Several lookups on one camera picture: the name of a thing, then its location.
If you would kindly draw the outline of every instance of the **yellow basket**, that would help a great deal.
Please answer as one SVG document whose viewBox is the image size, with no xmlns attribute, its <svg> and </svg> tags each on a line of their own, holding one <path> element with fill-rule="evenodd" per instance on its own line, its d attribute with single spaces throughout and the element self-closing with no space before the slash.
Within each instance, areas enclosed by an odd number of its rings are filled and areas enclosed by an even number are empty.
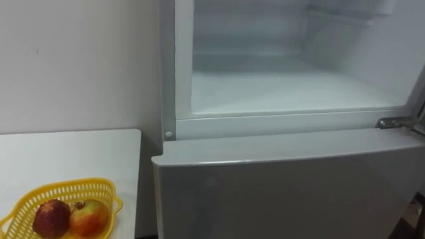
<svg viewBox="0 0 425 239">
<path fill-rule="evenodd" d="M 110 223 L 105 231 L 95 239 L 109 238 L 114 227 L 115 217 L 122 208 L 122 201 L 116 195 L 115 185 L 107 179 L 89 178 L 53 183 L 27 193 L 19 200 L 12 212 L 0 220 L 0 239 L 36 239 L 41 238 L 33 231 L 35 212 L 40 204 L 50 199 L 59 199 L 70 206 L 74 203 L 95 199 L 103 202 L 110 211 Z M 3 227 L 9 224 L 7 231 Z M 69 233 L 61 239 L 74 238 Z"/>
</svg>

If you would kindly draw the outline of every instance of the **metal hinge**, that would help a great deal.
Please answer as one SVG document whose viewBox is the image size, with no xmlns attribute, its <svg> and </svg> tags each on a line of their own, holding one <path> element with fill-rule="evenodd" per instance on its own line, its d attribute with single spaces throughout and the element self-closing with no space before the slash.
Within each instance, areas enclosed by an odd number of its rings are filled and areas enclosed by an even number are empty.
<svg viewBox="0 0 425 239">
<path fill-rule="evenodd" d="M 382 118 L 378 120 L 375 126 L 378 129 L 394 129 L 398 127 L 407 127 L 413 129 L 418 123 L 418 119 L 414 117 L 394 117 L 394 118 Z"/>
</svg>

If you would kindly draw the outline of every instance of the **tabletop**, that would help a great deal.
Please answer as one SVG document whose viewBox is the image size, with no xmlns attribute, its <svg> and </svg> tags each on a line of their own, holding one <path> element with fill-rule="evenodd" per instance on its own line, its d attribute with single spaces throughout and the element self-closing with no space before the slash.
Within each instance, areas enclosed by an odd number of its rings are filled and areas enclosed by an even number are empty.
<svg viewBox="0 0 425 239">
<path fill-rule="evenodd" d="M 140 147 L 137 129 L 0 135 L 0 218 L 39 186 L 103 177 L 124 203 L 111 238 L 134 238 Z"/>
</svg>

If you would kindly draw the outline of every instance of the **white refrigerator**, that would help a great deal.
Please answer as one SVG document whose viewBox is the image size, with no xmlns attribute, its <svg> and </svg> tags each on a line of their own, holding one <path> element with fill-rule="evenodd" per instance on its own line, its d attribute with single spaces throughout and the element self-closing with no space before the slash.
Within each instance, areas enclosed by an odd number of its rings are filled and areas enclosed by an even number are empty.
<svg viewBox="0 0 425 239">
<path fill-rule="evenodd" d="M 388 238 L 425 181 L 424 0 L 160 0 L 162 239 Z"/>
</svg>

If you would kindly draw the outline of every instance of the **red apple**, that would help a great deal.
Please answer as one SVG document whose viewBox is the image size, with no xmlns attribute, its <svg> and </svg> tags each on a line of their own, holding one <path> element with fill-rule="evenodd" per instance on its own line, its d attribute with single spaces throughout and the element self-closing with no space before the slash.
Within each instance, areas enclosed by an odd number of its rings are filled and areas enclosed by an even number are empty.
<svg viewBox="0 0 425 239">
<path fill-rule="evenodd" d="M 70 218 L 71 232 L 77 236 L 95 236 L 105 229 L 109 220 L 109 211 L 98 200 L 85 200 L 74 205 Z"/>
<path fill-rule="evenodd" d="M 69 229 L 71 210 L 60 200 L 50 200 L 40 205 L 35 214 L 33 230 L 43 238 L 60 238 Z"/>
</svg>

